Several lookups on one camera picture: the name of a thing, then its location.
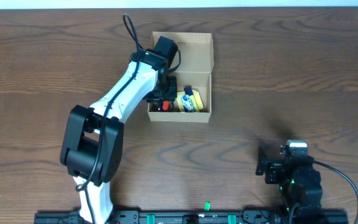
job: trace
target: green object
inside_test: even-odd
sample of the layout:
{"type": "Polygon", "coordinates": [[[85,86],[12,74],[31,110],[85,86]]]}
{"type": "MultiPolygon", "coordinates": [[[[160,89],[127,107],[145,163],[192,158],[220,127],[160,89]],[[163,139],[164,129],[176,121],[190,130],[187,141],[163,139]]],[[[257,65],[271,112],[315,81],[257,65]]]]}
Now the green object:
{"type": "Polygon", "coordinates": [[[211,207],[211,202],[205,202],[204,210],[209,211],[210,207],[211,207]]]}
{"type": "Polygon", "coordinates": [[[155,215],[147,215],[147,224],[155,224],[155,215]]]}
{"type": "Polygon", "coordinates": [[[229,220],[229,224],[236,224],[237,223],[236,215],[228,215],[227,219],[229,220]]]}

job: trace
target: open box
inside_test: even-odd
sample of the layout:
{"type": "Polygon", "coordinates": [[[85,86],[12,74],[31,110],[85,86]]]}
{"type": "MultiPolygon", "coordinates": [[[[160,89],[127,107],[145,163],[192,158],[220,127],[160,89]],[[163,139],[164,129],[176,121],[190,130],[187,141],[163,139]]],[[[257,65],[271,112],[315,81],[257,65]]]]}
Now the open box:
{"type": "MultiPolygon", "coordinates": [[[[151,121],[199,122],[208,123],[211,117],[211,72],[214,67],[214,49],[212,34],[184,32],[153,32],[151,46],[154,48],[160,36],[172,39],[181,52],[181,64],[170,75],[176,76],[178,91],[185,86],[197,89],[201,95],[204,109],[199,113],[179,112],[175,100],[173,112],[157,112],[149,103],[148,114],[151,121]]],[[[176,54],[171,67],[179,62],[176,54]]]]}

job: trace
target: box lid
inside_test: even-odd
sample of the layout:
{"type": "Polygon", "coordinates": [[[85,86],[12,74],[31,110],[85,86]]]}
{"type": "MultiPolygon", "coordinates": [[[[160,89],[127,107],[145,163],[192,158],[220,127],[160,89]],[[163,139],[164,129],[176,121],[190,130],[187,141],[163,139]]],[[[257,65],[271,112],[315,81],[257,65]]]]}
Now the box lid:
{"type": "MultiPolygon", "coordinates": [[[[181,52],[181,65],[177,73],[211,73],[214,67],[214,49],[212,34],[186,32],[153,32],[151,46],[154,48],[160,36],[172,39],[181,52]]],[[[179,62],[176,54],[171,67],[179,62]]]]}

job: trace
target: wooden table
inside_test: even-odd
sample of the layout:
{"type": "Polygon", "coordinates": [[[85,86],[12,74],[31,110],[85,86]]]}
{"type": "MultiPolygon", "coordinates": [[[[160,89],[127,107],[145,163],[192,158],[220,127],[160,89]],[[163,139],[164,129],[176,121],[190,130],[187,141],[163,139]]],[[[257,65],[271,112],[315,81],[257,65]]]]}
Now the wooden table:
{"type": "MultiPolygon", "coordinates": [[[[80,206],[59,163],[70,110],[102,97],[126,71],[133,40],[152,31],[214,38],[209,124],[152,123],[141,103],[125,126],[114,203],[143,210],[281,204],[255,176],[257,146],[304,139],[310,155],[358,186],[358,8],[0,11],[0,223],[80,206]]],[[[356,197],[321,167],[324,208],[356,197]]]]}

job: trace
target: white background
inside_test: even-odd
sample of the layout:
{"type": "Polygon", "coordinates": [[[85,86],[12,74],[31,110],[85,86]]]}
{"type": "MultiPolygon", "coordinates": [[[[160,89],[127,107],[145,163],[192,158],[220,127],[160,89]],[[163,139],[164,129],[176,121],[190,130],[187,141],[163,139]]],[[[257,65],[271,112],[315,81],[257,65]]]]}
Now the white background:
{"type": "Polygon", "coordinates": [[[358,0],[0,0],[0,9],[358,6],[358,0]]]}

